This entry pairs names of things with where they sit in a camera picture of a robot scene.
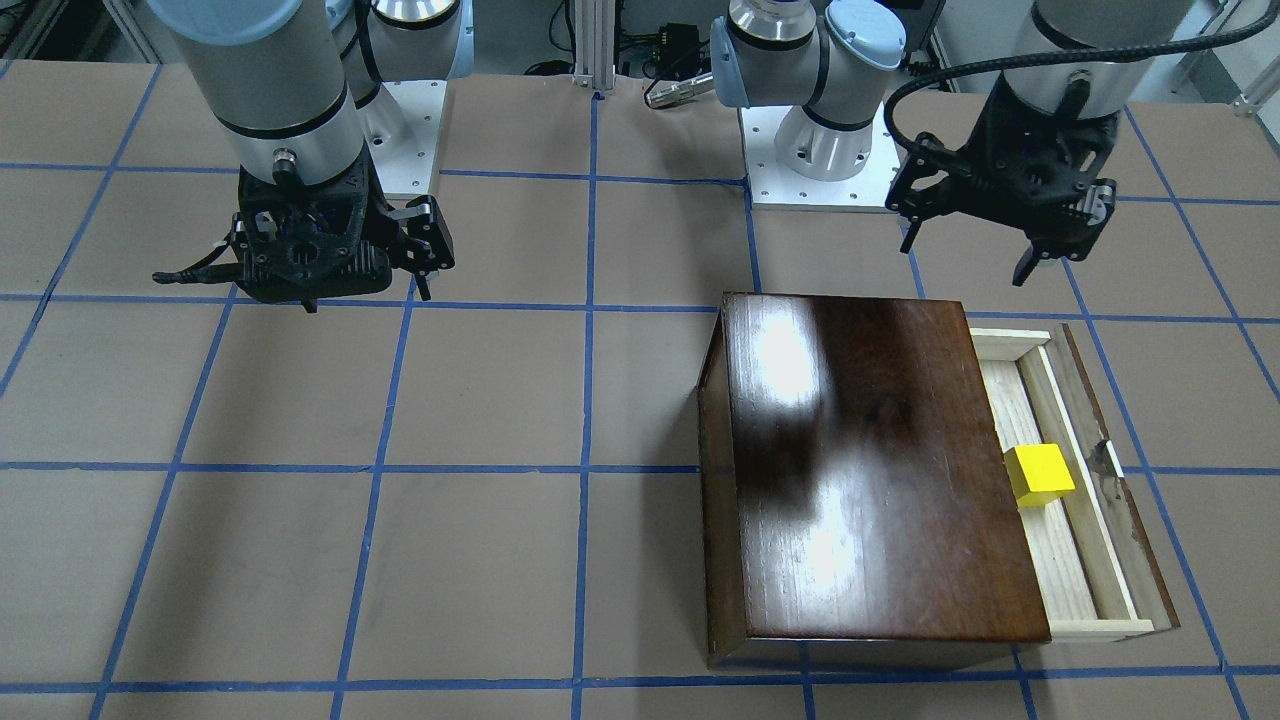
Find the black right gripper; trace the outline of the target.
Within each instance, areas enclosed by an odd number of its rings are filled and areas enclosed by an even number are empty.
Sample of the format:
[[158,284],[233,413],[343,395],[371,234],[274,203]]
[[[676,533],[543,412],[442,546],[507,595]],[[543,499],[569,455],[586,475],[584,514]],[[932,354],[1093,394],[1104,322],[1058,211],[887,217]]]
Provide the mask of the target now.
[[434,196],[417,196],[399,214],[381,196],[370,195],[365,204],[365,259],[370,275],[392,275],[406,270],[422,301],[430,301],[430,282],[440,272],[456,266],[451,231]]

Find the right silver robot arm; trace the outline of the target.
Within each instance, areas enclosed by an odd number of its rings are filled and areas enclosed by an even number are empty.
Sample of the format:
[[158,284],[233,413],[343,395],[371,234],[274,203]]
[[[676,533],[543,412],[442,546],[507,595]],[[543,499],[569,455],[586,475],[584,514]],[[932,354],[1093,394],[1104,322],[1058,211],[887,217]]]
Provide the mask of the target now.
[[224,238],[159,284],[232,283],[261,304],[388,290],[421,300],[456,264],[429,193],[435,108],[474,68],[470,1],[152,1],[239,160]]

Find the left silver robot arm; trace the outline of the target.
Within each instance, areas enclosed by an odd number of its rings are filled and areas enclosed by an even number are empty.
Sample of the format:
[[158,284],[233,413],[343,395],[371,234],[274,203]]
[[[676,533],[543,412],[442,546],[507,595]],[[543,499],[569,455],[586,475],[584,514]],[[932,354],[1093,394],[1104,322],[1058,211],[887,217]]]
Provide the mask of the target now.
[[[1044,260],[1085,259],[1108,224],[1116,184],[1101,176],[1119,114],[1157,56],[1231,44],[1235,31],[1175,40],[1184,1],[1036,1],[1011,56],[969,63],[888,91],[908,58],[908,29],[878,1],[733,1],[710,29],[716,92],[730,108],[787,109],[777,158],[817,181],[855,176],[882,118],[906,151],[884,205],[908,223],[951,213],[1021,231],[1012,283]],[[995,86],[964,145],[908,137],[893,118],[910,94],[992,73]]]

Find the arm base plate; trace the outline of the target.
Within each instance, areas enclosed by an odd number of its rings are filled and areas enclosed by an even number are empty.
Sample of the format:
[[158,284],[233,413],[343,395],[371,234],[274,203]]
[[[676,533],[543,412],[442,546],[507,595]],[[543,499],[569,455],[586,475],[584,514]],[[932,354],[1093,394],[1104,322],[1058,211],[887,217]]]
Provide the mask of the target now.
[[433,191],[447,88],[444,79],[384,83],[357,109],[387,197]]
[[897,146],[879,104],[854,131],[818,124],[801,108],[739,110],[742,151],[755,208],[786,211],[888,211]]

